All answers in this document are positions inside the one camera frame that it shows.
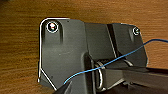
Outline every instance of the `mounting hole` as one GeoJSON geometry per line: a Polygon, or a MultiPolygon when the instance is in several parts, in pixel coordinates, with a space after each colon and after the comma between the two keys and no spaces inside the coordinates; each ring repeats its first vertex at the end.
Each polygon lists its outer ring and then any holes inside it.
{"type": "Polygon", "coordinates": [[[134,35],[139,35],[140,34],[140,29],[138,27],[133,28],[133,33],[134,35]]]}
{"type": "Polygon", "coordinates": [[[54,21],[48,22],[46,27],[50,33],[55,33],[58,31],[58,24],[54,21]]]}

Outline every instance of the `blue wire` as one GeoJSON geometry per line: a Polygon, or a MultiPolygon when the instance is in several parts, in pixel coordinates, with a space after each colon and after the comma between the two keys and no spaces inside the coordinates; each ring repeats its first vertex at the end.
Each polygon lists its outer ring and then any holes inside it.
{"type": "Polygon", "coordinates": [[[152,41],[160,41],[160,42],[166,42],[166,43],[168,43],[168,40],[164,40],[164,39],[151,39],[151,40],[145,42],[145,43],[144,43],[142,46],[140,46],[139,48],[135,49],[134,51],[131,51],[131,52],[125,54],[125,55],[122,55],[122,56],[120,56],[120,57],[118,57],[118,58],[116,58],[116,59],[114,59],[114,60],[112,60],[112,61],[110,61],[110,62],[108,62],[108,63],[106,63],[106,64],[104,64],[104,65],[102,65],[102,66],[100,66],[100,67],[97,67],[97,68],[94,68],[94,69],[90,69],[90,70],[86,70],[86,71],[82,71],[82,72],[75,73],[74,75],[72,75],[72,76],[70,76],[68,79],[66,79],[65,82],[64,82],[64,84],[66,84],[67,81],[69,81],[71,78],[73,78],[73,77],[75,77],[75,76],[77,76],[77,75],[79,75],[79,74],[98,70],[98,69],[100,69],[100,68],[102,68],[102,67],[107,66],[108,64],[110,64],[110,63],[112,63],[112,62],[114,62],[114,61],[117,61],[117,60],[119,60],[119,59],[121,59],[121,58],[123,58],[123,57],[126,57],[126,56],[128,56],[128,55],[130,55],[130,54],[132,54],[132,53],[134,53],[134,52],[136,52],[136,51],[138,51],[139,49],[141,49],[141,48],[144,47],[146,44],[148,44],[148,43],[150,43],[150,42],[152,42],[152,41]]]}

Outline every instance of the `dark background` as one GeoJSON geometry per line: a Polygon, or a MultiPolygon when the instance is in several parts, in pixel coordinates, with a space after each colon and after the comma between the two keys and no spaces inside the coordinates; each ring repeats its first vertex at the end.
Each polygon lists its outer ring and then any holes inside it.
{"type": "MultiPolygon", "coordinates": [[[[53,92],[37,83],[39,25],[47,17],[134,24],[141,29],[144,42],[168,39],[167,0],[1,0],[1,94],[53,92]]],[[[168,44],[155,42],[145,48],[148,67],[168,69],[168,44]]]]}

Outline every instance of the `cable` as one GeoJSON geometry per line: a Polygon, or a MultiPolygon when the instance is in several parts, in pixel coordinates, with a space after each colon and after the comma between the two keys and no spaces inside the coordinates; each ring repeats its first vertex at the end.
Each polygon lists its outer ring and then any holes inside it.
{"type": "Polygon", "coordinates": [[[112,61],[110,61],[110,62],[108,62],[108,63],[106,63],[106,64],[104,64],[104,65],[102,65],[102,66],[100,66],[100,67],[97,67],[97,68],[94,68],[94,69],[90,69],[90,70],[86,70],[86,71],[82,71],[82,72],[78,72],[78,73],[73,74],[72,76],[70,76],[68,79],[65,80],[64,84],[66,84],[67,81],[69,81],[71,78],[73,78],[73,77],[75,77],[75,76],[77,76],[77,75],[79,75],[79,74],[98,70],[98,69],[100,69],[100,68],[102,68],[102,67],[107,66],[108,64],[110,64],[110,63],[112,63],[112,62],[114,62],[114,61],[117,61],[117,60],[119,60],[119,59],[121,59],[121,58],[123,58],[123,57],[126,57],[126,56],[128,56],[128,55],[130,55],[130,54],[132,54],[132,53],[134,53],[134,52],[136,52],[136,51],[138,51],[139,49],[141,49],[141,48],[144,47],[146,44],[148,44],[148,43],[150,43],[150,42],[152,42],[152,41],[160,41],[160,42],[166,42],[166,43],[168,43],[168,40],[164,40],[164,39],[151,39],[151,40],[145,42],[145,43],[144,43],[142,46],[140,46],[139,48],[137,48],[137,49],[135,49],[135,50],[133,50],[133,51],[131,51],[131,52],[125,54],[125,55],[122,55],[122,56],[120,56],[120,57],[118,57],[118,58],[116,58],[116,59],[114,59],[114,60],[112,60],[112,61]]]}

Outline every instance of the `wire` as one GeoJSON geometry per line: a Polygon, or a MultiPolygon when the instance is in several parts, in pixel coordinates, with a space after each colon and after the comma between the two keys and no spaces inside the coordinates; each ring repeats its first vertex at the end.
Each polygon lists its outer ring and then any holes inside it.
{"type": "Polygon", "coordinates": [[[142,46],[140,46],[139,48],[137,48],[137,49],[135,49],[135,50],[133,50],[133,51],[131,51],[131,52],[125,54],[125,55],[122,55],[122,56],[120,56],[120,57],[118,57],[118,58],[116,58],[116,59],[114,59],[114,60],[112,60],[112,61],[110,61],[110,62],[108,62],[108,63],[106,63],[106,64],[104,64],[104,65],[102,65],[102,66],[100,66],[100,67],[97,67],[97,68],[94,68],[94,69],[90,69],[90,70],[86,70],[86,71],[82,71],[82,72],[78,72],[78,73],[73,74],[72,76],[70,76],[68,79],[65,80],[64,84],[66,84],[71,78],[73,78],[73,77],[75,77],[75,76],[77,76],[77,75],[79,75],[79,74],[98,70],[98,69],[100,69],[100,68],[102,68],[102,67],[105,67],[105,66],[109,65],[110,63],[112,63],[112,62],[114,62],[114,61],[117,61],[117,60],[119,60],[119,59],[121,59],[121,58],[123,58],[123,57],[126,57],[126,56],[128,56],[128,55],[130,55],[130,54],[132,54],[132,53],[134,53],[134,52],[136,52],[136,51],[138,51],[139,49],[141,49],[141,48],[144,47],[146,44],[148,44],[148,43],[150,43],[150,42],[152,42],[152,41],[160,41],[160,42],[166,42],[166,43],[168,43],[168,40],[164,40],[164,39],[151,39],[151,40],[145,42],[145,43],[144,43],[142,46]]]}

